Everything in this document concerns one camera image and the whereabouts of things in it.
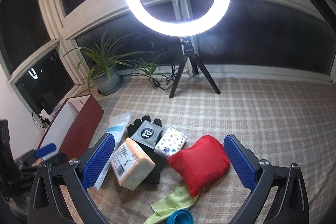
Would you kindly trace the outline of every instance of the metal screw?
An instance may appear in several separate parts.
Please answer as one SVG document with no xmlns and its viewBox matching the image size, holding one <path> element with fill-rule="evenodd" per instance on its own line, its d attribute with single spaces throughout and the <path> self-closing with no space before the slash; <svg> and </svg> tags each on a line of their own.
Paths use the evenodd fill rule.
<svg viewBox="0 0 336 224">
<path fill-rule="evenodd" d="M 78 162 L 79 162 L 79 160 L 78 160 L 77 158 L 73 158 L 73 159 L 69 160 L 69 164 L 70 164 L 70 165 L 75 165 L 75 164 L 77 164 Z"/>
<path fill-rule="evenodd" d="M 268 162 L 268 160 L 261 160 L 261 161 L 260 161 L 260 164 L 261 164 L 262 166 L 267 166 L 267 165 L 269 165 L 269 162 Z"/>
<path fill-rule="evenodd" d="M 292 164 L 292 168 L 295 170 L 299 170 L 300 166 L 298 164 Z"/>
<path fill-rule="evenodd" d="M 44 168 L 47 167 L 47 164 L 45 162 L 41 162 L 39 165 L 39 168 Z"/>
</svg>

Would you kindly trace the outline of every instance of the tripod stand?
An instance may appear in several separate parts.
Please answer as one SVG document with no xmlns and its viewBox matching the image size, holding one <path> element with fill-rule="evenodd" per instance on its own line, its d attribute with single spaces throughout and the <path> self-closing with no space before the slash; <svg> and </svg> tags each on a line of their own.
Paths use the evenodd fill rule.
<svg viewBox="0 0 336 224">
<path fill-rule="evenodd" d="M 193 70 L 194 70 L 195 74 L 198 74 L 198 68 L 197 68 L 197 66 L 198 66 L 199 69 L 201 70 L 201 72 L 203 72 L 205 78 L 208 80 L 208 82 L 210 83 L 210 85 L 214 89 L 214 91 L 217 94 L 220 94 L 221 91 L 217 87 L 215 81 L 212 79 L 209 71 L 206 69 L 203 62 L 200 60 L 199 56 L 195 53 L 195 49 L 194 49 L 193 45 L 191 44 L 191 42 L 189 42 L 188 40 L 184 40 L 182 42 L 182 44 L 184 45 L 184 60 L 181 62 L 180 67 L 178 69 L 176 79 L 175 79 L 175 82 L 173 84 L 173 88 L 171 89 L 169 98 L 173 98 L 174 95 L 175 95 L 177 85 L 179 84 L 179 81 L 181 79 L 181 75 L 182 75 L 185 63 L 187 62 L 188 58 L 190 60 L 191 66 L 193 67 Z"/>
</svg>

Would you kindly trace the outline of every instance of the plant pot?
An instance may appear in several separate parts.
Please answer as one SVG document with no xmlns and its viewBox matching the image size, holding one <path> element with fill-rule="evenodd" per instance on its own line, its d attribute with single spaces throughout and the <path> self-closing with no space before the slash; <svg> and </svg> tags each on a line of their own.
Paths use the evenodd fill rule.
<svg viewBox="0 0 336 224">
<path fill-rule="evenodd" d="M 111 78 L 109 79 L 106 72 L 101 75 L 92 77 L 92 82 L 97 86 L 101 95 L 110 95 L 116 92 L 122 85 L 123 81 L 117 72 L 115 66 L 110 68 Z"/>
</svg>

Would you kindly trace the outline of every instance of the black glove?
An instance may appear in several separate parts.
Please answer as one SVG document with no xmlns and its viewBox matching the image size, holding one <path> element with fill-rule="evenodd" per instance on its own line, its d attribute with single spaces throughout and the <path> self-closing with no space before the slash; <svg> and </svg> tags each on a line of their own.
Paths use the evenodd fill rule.
<svg viewBox="0 0 336 224">
<path fill-rule="evenodd" d="M 140 119 L 136 119 L 133 124 L 130 124 L 127 128 L 127 135 L 128 137 L 132 137 L 132 135 L 137 131 L 137 129 L 140 127 L 142 122 L 144 121 L 151 121 L 151 118 L 146 115 L 142 117 L 142 121 Z M 155 119 L 153 122 L 155 125 L 162 127 L 162 122 L 159 119 Z M 159 137 L 157 138 L 157 142 L 161 139 L 161 134 L 159 134 Z M 158 155 L 154 152 L 154 149 L 142 144 L 138 143 L 138 145 L 142 148 L 142 150 L 154 161 L 155 167 L 151 171 L 151 173 L 144 179 L 142 183 L 146 184 L 158 184 L 160 182 L 160 174 L 161 170 L 163 168 L 164 163 L 166 162 L 166 159 Z"/>
</svg>

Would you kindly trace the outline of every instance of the white wall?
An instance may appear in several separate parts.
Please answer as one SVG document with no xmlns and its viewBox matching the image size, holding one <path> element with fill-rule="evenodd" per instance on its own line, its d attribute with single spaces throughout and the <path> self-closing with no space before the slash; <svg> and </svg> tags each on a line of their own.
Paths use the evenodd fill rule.
<svg viewBox="0 0 336 224">
<path fill-rule="evenodd" d="M 32 120 L 32 114 L 6 85 L 6 75 L 0 66 L 0 119 L 7 119 L 13 158 L 37 148 L 44 134 Z"/>
</svg>

